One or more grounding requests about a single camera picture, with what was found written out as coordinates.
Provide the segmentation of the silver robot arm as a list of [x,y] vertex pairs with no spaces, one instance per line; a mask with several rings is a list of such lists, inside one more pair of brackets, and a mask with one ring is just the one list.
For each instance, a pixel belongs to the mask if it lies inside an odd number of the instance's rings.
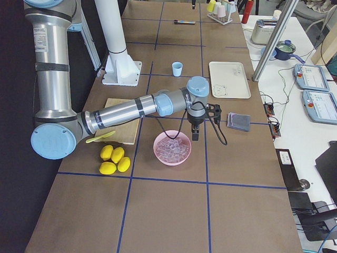
[[118,2],[96,1],[95,6],[108,48],[106,73],[94,82],[86,111],[77,113],[71,104],[67,33],[80,26],[81,3],[24,2],[25,17],[33,27],[40,104],[31,134],[33,150],[46,159],[62,159],[98,130],[152,113],[168,116],[183,110],[191,123],[192,139],[197,140],[207,114],[208,81],[194,76],[178,90],[136,97],[131,87],[138,83],[142,64],[127,52]]

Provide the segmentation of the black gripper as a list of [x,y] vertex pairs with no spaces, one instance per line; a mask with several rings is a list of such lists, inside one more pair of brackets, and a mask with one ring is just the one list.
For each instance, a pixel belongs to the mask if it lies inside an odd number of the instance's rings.
[[198,141],[199,140],[199,125],[203,123],[206,117],[206,112],[204,109],[201,110],[194,110],[189,109],[187,111],[187,119],[191,124],[191,132],[192,132],[192,140]]

